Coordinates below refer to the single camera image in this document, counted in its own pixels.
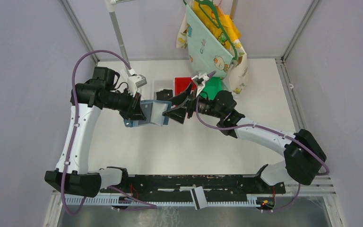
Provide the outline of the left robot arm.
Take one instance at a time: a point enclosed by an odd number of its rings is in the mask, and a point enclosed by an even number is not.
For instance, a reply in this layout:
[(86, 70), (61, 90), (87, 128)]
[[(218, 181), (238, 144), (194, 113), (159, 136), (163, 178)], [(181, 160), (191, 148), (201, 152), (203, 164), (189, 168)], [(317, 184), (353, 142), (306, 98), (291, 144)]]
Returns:
[(141, 94), (137, 89), (147, 83), (142, 75), (127, 78), (126, 88), (119, 91), (115, 78), (120, 73), (95, 67), (91, 79), (77, 83), (71, 91), (71, 116), (69, 130), (61, 157), (54, 170), (46, 171), (44, 180), (54, 189), (70, 195), (95, 197), (101, 189), (112, 186), (117, 192), (125, 192), (130, 186), (125, 168), (106, 167), (90, 171), (89, 151), (95, 125), (101, 111), (119, 111), (124, 120), (146, 120), (140, 107)]

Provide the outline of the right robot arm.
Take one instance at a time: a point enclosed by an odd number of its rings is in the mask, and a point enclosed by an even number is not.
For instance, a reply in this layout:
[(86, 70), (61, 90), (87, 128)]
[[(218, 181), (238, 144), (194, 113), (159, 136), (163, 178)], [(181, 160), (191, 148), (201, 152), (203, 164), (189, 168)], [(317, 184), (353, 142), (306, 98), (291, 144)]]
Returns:
[(195, 114), (199, 121), (207, 115), (219, 119), (215, 129), (236, 139), (248, 140), (262, 145), (284, 158), (283, 161), (265, 165), (254, 180), (254, 187), (260, 193), (268, 192), (279, 182), (294, 180), (303, 185), (310, 185), (318, 175), (328, 175), (327, 157), (314, 138), (305, 129), (288, 132), (272, 129), (247, 118), (236, 111), (237, 102), (229, 91), (219, 91), (213, 99), (204, 98), (198, 91), (191, 92), (189, 85), (182, 93), (171, 98), (173, 108), (163, 112), (178, 123), (183, 124), (186, 118)]

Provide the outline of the blue card holder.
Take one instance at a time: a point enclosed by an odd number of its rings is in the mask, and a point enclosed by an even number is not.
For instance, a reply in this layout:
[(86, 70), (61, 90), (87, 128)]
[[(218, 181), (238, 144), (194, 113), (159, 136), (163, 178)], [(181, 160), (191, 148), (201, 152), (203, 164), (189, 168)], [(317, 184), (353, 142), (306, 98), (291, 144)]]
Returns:
[(135, 121), (124, 120), (125, 127), (133, 128), (148, 124), (155, 124), (158, 126), (168, 125), (169, 118), (163, 116), (163, 112), (171, 109), (172, 102), (161, 100), (143, 100), (140, 102), (140, 107), (146, 119)]

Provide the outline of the white magnetic stripe card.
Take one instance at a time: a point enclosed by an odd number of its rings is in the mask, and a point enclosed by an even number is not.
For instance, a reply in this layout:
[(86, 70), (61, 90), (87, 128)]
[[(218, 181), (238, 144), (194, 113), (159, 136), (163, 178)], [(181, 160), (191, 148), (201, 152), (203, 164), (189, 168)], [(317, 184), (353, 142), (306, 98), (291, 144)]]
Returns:
[(208, 202), (202, 186), (190, 189), (195, 210), (208, 207)]

